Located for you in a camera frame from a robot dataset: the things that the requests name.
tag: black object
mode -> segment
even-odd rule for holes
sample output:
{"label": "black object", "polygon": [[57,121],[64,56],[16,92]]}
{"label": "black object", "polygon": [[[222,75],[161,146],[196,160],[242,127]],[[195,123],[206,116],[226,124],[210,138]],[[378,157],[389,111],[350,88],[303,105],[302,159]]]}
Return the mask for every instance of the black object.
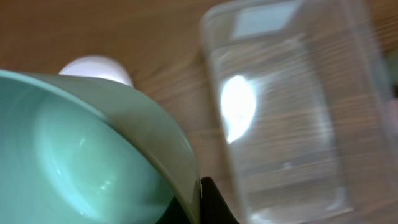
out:
{"label": "black object", "polygon": [[[239,224],[229,210],[213,179],[210,177],[204,177],[201,180],[200,207],[201,224]],[[172,199],[170,205],[156,224],[169,223],[190,223],[180,203],[175,197]]]}

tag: brown wooden surface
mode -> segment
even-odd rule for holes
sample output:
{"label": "brown wooden surface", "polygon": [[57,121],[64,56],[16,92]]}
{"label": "brown wooden surface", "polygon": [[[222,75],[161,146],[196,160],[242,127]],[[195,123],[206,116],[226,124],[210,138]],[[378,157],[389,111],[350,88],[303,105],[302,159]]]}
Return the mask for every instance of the brown wooden surface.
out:
{"label": "brown wooden surface", "polygon": [[[131,74],[136,88],[168,109],[179,122],[197,154],[200,174],[215,179],[230,208],[242,220],[234,196],[210,81],[200,52],[199,19],[211,6],[221,2],[1,1],[0,68],[57,73],[69,61],[91,54],[106,55],[120,61]],[[367,2],[383,51],[398,48],[398,1]],[[321,49],[318,52],[320,58],[331,54]],[[323,68],[325,72],[333,72],[328,71],[327,66]],[[333,108],[335,116],[355,119],[339,114],[342,108],[354,107],[354,104],[349,103],[350,100],[361,101],[363,98],[337,102]],[[351,109],[357,113],[370,113]],[[349,132],[365,127],[341,123],[337,128]],[[350,164],[347,168],[349,172],[345,174],[347,184],[361,186],[350,190],[355,198],[355,211],[321,223],[398,223],[398,199],[386,190],[385,184],[380,184],[387,169],[380,166],[380,149],[369,146],[367,142],[358,142],[356,147],[345,145],[347,149],[352,149],[345,152],[356,153],[355,149],[364,146],[367,146],[366,154],[349,157],[344,162]]]}

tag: clear plastic container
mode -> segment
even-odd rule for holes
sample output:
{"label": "clear plastic container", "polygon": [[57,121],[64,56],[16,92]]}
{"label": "clear plastic container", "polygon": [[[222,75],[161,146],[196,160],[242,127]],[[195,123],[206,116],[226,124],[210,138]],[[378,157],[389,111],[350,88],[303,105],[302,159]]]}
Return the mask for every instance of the clear plastic container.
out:
{"label": "clear plastic container", "polygon": [[364,167],[390,164],[374,181],[395,195],[391,94],[361,1],[229,2],[201,34],[248,223],[355,211],[378,194]]}

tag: white round object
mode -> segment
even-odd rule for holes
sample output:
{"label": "white round object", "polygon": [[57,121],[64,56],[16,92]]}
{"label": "white round object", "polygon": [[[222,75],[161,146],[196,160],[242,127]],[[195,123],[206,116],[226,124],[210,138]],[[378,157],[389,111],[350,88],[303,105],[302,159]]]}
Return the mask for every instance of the white round object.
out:
{"label": "white round object", "polygon": [[104,56],[87,56],[65,66],[60,75],[104,78],[133,87],[128,72],[117,61]]}

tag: wooden table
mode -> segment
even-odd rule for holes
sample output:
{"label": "wooden table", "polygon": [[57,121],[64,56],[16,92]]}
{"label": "wooden table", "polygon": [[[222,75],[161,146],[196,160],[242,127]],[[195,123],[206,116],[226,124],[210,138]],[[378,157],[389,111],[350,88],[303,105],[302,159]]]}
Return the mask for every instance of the wooden table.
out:
{"label": "wooden table", "polygon": [[[100,54],[120,61],[135,87],[169,110],[185,130],[197,154],[200,174],[214,178],[231,210],[242,220],[199,39],[201,16],[222,2],[1,1],[0,68],[55,74],[84,55]],[[383,51],[398,48],[398,1],[367,2]],[[356,175],[376,177],[378,173],[370,167]],[[321,223],[398,223],[398,198],[379,197],[383,187],[368,181],[359,194],[373,200],[356,204],[355,212]]]}

